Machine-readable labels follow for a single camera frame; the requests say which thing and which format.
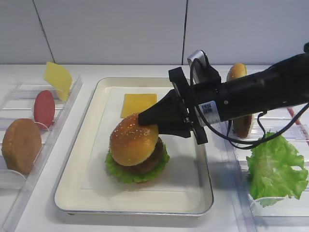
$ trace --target transparent holder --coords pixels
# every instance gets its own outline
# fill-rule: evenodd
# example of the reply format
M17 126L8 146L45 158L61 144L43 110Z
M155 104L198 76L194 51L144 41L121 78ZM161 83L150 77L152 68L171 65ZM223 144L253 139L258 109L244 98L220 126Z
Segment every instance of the transparent holder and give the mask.
M277 132L281 130L292 117L261 117L261 123L266 131ZM226 134L227 122L220 123L221 133ZM309 129L307 125L293 124L283 137L296 146L301 155L305 158L305 167L309 170ZM250 135L245 141L253 141L261 138L263 131L256 122ZM237 138L233 128L229 137ZM263 197L253 199L250 195L250 183L248 182L248 165L245 159L251 155L250 150L240 150L234 148L229 141L224 140L226 147L225 161L229 163L229 171L232 175L233 185L236 192L233 206L237 214L242 214L238 218L238 224L243 225L240 230L258 231L257 226L284 225L284 226L309 226L309 186L305 189L300 200L292 197Z
M1 232L12 232L15 230L82 85L81 77L78 77L70 88L68 100L63 102L57 97L56 89L49 84L17 84L14 88L7 91L3 102L0 102L1 146L4 133L14 120L18 118L34 120L33 105L36 96L41 91L51 91L56 105L53 125L50 128L40 129L42 148L28 176L7 169L4 158L0 154L0 189L11 194L11 196L6 196L8 199L13 199L12 204L8 205L6 198L0 196L0 203L7 210L5 214L3 212L0 213Z

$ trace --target qr code sticker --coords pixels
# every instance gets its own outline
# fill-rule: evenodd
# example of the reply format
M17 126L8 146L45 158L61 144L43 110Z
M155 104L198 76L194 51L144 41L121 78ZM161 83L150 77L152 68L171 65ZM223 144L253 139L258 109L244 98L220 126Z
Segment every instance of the qr code sticker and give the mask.
M203 110L204 114L212 113L212 107L211 107L211 105L209 103L205 104L205 105L202 105L202 110Z

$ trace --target bottom bun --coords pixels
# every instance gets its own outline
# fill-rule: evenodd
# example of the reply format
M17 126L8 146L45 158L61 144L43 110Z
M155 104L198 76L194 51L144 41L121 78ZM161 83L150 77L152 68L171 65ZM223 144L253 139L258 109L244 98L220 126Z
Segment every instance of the bottom bun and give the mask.
M241 139L247 138L253 127L253 120L253 115L233 119L232 121L235 135Z

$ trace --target lettuce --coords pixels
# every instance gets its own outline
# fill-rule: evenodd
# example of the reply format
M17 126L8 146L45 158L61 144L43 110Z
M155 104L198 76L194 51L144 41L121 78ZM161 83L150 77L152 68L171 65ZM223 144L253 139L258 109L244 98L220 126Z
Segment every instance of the lettuce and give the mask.
M249 166L250 195L261 197L295 197L300 199L308 185L308 170L304 168L304 157L282 135L260 144L247 157ZM278 199L260 201L265 207Z
M125 184L138 183L141 181L149 181L156 179L160 175L160 173L162 173L168 161L169 155L166 150L165 144L163 145L163 155L158 165L151 171L144 174L134 174L122 170L119 166L115 164L112 158L112 154L110 152L107 154L105 159L108 172Z

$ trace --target bread bun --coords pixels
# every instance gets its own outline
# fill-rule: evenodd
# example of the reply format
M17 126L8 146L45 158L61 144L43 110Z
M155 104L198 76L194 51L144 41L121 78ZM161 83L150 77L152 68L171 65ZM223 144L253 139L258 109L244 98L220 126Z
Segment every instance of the bread bun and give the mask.
M17 119L6 130L2 155L8 169L29 174L42 146L39 127L31 119Z
M232 81L247 75L247 67L242 63L234 64L227 74L226 81ZM233 119L233 127L237 137L245 139L253 127L253 115L247 115Z
M231 67L230 71L228 72L226 81L232 81L246 75L247 75L246 65L242 63L236 63Z
M138 114L124 118L110 137L112 158L122 166L134 166L150 157L159 138L157 125L140 126Z

